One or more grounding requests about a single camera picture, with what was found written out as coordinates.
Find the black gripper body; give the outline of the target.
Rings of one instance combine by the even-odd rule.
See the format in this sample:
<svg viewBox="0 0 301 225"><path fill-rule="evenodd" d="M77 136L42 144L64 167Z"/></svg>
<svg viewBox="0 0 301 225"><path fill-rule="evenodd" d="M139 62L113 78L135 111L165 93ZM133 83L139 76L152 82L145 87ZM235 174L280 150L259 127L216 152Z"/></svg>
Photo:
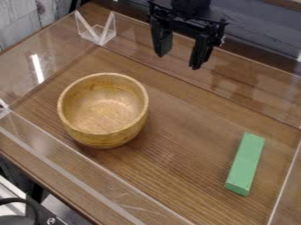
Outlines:
<svg viewBox="0 0 301 225"><path fill-rule="evenodd" d="M209 8L211 0L148 0L148 18L169 24L172 32L191 38L205 34L213 46L224 43L224 30L228 21Z"/></svg>

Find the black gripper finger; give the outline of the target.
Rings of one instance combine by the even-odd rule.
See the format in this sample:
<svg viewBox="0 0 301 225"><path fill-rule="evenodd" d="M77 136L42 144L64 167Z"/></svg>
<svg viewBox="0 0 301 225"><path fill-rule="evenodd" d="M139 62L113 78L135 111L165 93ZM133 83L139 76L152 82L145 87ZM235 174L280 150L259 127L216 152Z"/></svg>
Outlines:
<svg viewBox="0 0 301 225"><path fill-rule="evenodd" d="M192 70L200 68L201 64L208 60L212 51L212 41L205 34L199 34L195 38L195 45L189 55L189 67Z"/></svg>
<svg viewBox="0 0 301 225"><path fill-rule="evenodd" d="M156 18L149 18L149 32L155 54L161 57L171 50L172 31L169 24Z"/></svg>

